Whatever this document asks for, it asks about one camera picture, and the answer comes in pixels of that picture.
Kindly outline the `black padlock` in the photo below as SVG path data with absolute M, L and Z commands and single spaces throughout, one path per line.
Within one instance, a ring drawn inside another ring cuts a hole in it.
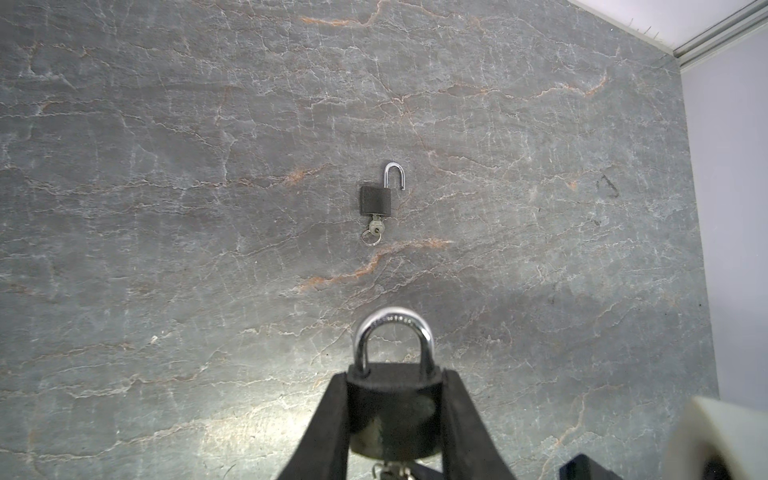
M 368 341 L 386 324 L 401 324 L 415 332 L 420 345 L 417 363 L 369 360 Z M 441 451 L 442 372 L 434 359 L 432 331 L 416 312 L 385 307 L 359 323 L 347 383 L 350 448 L 354 453 L 405 462 Z
M 392 216 L 392 190 L 390 188 L 391 171 L 395 170 L 399 175 L 399 189 L 406 189 L 406 173 L 404 167 L 398 162 L 389 162 L 383 170 L 381 185 L 363 184 L 359 189 L 359 213 L 362 216 L 391 217 Z

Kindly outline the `silver key with ring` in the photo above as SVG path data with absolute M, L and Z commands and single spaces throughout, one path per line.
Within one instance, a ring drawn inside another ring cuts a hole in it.
M 381 243 L 384 231 L 383 217 L 381 215 L 372 215 L 367 227 L 360 235 L 361 242 L 365 246 L 375 247 Z

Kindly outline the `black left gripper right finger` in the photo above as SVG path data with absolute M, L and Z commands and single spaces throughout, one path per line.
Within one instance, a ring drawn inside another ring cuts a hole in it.
M 445 479 L 515 479 L 454 370 L 442 372 L 440 409 Z

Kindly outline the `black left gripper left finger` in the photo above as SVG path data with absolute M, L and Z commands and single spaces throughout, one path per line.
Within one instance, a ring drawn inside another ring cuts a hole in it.
M 349 445 L 347 375 L 338 373 L 331 378 L 297 449 L 278 478 L 345 480 Z

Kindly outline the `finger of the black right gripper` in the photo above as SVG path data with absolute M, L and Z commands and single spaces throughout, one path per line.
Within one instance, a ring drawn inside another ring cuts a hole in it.
M 621 480 L 621 477 L 585 454 L 579 454 L 559 469 L 560 480 Z

